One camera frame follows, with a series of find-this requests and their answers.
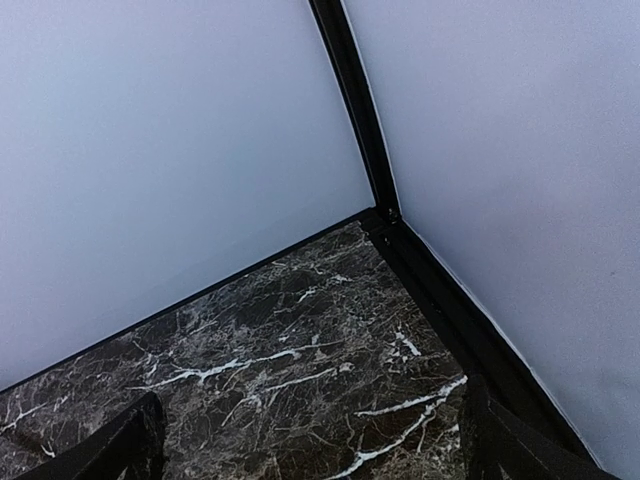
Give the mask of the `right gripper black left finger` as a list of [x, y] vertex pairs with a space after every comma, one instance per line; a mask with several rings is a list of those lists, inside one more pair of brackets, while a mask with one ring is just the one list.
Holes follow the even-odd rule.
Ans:
[[41, 479], [161, 479], [166, 414], [147, 392], [75, 447], [22, 474]]

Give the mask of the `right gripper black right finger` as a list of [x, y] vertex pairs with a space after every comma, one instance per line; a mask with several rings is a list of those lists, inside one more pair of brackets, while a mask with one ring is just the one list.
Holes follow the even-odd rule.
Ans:
[[556, 445], [492, 398], [484, 379], [470, 376], [463, 399], [467, 479], [612, 479], [614, 476]]

